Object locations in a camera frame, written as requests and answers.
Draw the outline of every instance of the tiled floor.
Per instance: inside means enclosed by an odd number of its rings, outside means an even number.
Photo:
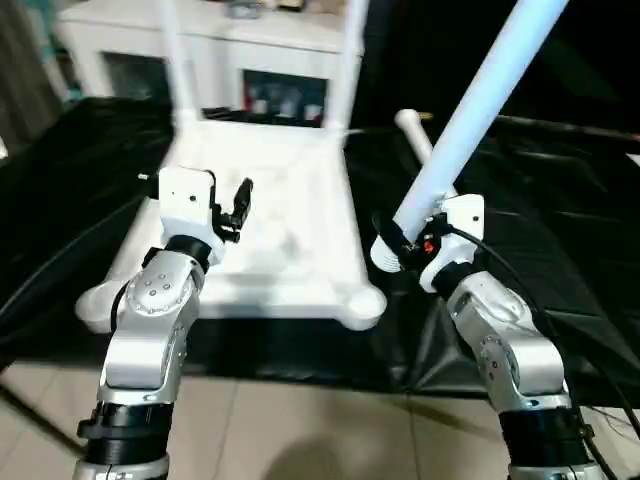
[[[14,365],[1,380],[74,436],[98,373]],[[588,415],[621,478],[640,472],[628,428]],[[171,478],[181,480],[500,479],[508,463],[484,401],[205,378],[183,380],[169,452]],[[74,461],[0,404],[0,480],[70,479]]]

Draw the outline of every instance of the silver robot arm segment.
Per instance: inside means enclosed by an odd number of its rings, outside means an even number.
[[[555,345],[533,325],[527,304],[490,273],[462,280],[447,310],[498,413],[570,406]]]
[[[205,274],[222,261],[224,242],[239,240],[250,208],[248,179],[230,214],[215,204],[210,172],[165,167],[153,180],[169,240],[164,249],[149,251],[142,271],[124,287],[98,402],[91,418],[78,425],[88,443],[74,480],[167,478],[173,404]]]

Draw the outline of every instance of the black tablecloth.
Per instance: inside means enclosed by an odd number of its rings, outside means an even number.
[[[166,108],[86,100],[0,169],[5,362],[102,363],[109,338],[91,334],[73,305],[104,277],[135,216],[136,175],[155,171],[172,135]],[[375,237],[371,213],[393,213],[419,166],[398,132],[353,136],[346,155],[368,251]],[[640,299],[633,288],[640,273],[634,248],[639,180],[640,168],[620,152],[498,132],[483,142],[456,185],[485,196],[488,243],[561,322],[571,342],[565,361],[584,403],[617,401],[581,351],[596,352],[640,404]],[[479,261],[510,285],[488,259]],[[411,275],[367,266],[389,299],[370,331],[351,332],[331,320],[200,321],[190,334],[187,373],[483,395],[475,364],[441,303]]]

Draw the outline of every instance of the white tube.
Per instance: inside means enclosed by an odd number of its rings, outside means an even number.
[[[433,152],[433,146],[422,128],[420,115],[415,110],[400,110],[396,113],[396,125],[409,140],[409,144],[422,165],[426,164]]]
[[[177,128],[181,128],[186,122],[199,120],[200,109],[196,103],[195,80],[193,79],[193,66],[188,60],[189,55],[185,49],[180,35],[179,12],[175,2],[177,0],[157,0],[160,21],[162,25],[162,37],[165,46],[165,70],[171,87],[173,100],[173,120]],[[189,8],[193,0],[180,0],[182,8]]]
[[[346,131],[351,119],[353,99],[360,74],[362,32],[369,0],[349,0],[344,21],[344,40],[338,64],[338,75],[329,85],[329,105],[324,126]]]
[[[409,241],[450,190],[540,49],[568,0],[519,0],[394,216]],[[374,263],[394,271],[397,259],[378,237]]]

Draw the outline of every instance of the white shelf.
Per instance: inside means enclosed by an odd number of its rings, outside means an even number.
[[[226,5],[178,0],[183,33],[221,40],[338,53],[344,18],[332,14],[264,10],[256,20],[226,16]],[[160,30],[156,0],[90,0],[60,13],[63,22]]]

